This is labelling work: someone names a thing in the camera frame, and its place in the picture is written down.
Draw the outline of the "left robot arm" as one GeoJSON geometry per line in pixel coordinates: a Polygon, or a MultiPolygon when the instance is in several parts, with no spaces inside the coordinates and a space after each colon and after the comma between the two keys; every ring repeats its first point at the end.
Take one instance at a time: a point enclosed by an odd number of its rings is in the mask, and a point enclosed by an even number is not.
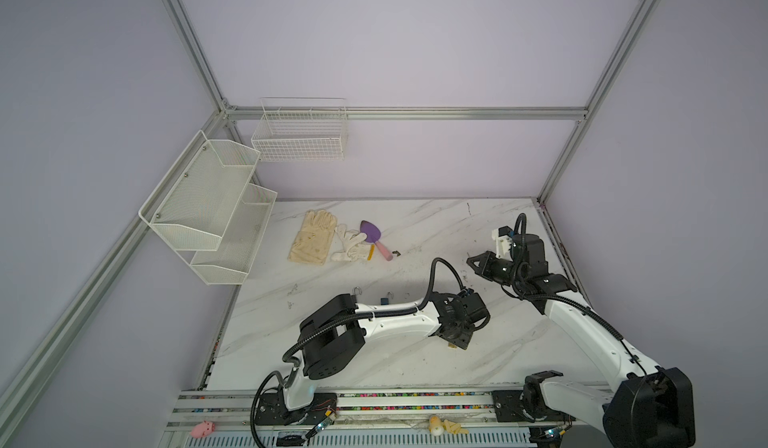
{"type": "Polygon", "coordinates": [[[366,305],[352,294],[335,296],[300,324],[297,341],[281,358],[289,373],[274,370],[257,388],[249,411],[255,445],[264,445],[257,414],[266,392],[277,394],[283,423],[297,423],[311,411],[317,383],[345,369],[364,345],[397,336],[436,336],[465,350],[490,320],[480,294],[465,286],[456,268],[441,257],[432,260],[425,294],[415,302],[366,305]]]}

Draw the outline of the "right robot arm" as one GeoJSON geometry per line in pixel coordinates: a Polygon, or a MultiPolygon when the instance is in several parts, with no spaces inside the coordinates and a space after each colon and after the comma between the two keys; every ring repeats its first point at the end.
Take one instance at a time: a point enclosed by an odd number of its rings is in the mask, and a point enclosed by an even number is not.
{"type": "Polygon", "coordinates": [[[543,240],[527,216],[492,236],[496,248],[470,256],[474,273],[559,326],[605,378],[601,391],[545,370],[526,377],[520,398],[531,420],[557,411],[585,422],[615,447],[691,447],[696,442],[693,385],[678,368],[664,368],[634,347],[588,306],[578,288],[549,268],[543,240]]]}

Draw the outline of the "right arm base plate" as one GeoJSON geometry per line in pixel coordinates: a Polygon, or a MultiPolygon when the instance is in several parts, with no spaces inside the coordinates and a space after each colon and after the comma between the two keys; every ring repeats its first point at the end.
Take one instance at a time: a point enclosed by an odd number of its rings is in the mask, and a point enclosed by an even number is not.
{"type": "Polygon", "coordinates": [[[522,389],[491,392],[496,420],[500,423],[560,423],[572,422],[573,417],[526,401],[522,389]]]}

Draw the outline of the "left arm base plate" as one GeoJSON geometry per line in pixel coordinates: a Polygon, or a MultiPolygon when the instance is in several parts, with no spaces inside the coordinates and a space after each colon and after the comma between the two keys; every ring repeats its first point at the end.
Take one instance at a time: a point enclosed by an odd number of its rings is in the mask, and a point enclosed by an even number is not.
{"type": "Polygon", "coordinates": [[[289,410],[283,393],[267,390],[252,404],[251,422],[254,426],[316,425],[327,417],[327,412],[337,410],[335,393],[316,393],[311,403],[303,408],[289,410]]]}

